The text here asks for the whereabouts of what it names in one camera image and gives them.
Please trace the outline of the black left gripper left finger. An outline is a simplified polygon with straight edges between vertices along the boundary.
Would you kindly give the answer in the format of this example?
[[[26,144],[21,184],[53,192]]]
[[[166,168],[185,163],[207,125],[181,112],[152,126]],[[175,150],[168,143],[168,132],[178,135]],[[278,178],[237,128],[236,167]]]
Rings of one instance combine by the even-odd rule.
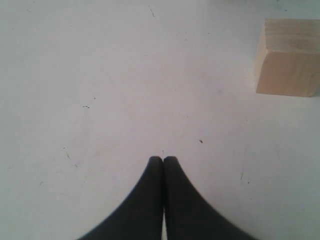
[[[82,240],[160,240],[164,216],[164,168],[152,156],[132,191]]]

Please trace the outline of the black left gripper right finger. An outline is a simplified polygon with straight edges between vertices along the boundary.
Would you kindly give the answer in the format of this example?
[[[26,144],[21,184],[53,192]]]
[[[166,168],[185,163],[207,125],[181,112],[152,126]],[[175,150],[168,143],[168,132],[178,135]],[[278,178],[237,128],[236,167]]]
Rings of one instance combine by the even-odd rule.
[[[168,240],[251,240],[199,194],[178,159],[163,160],[165,224]]]

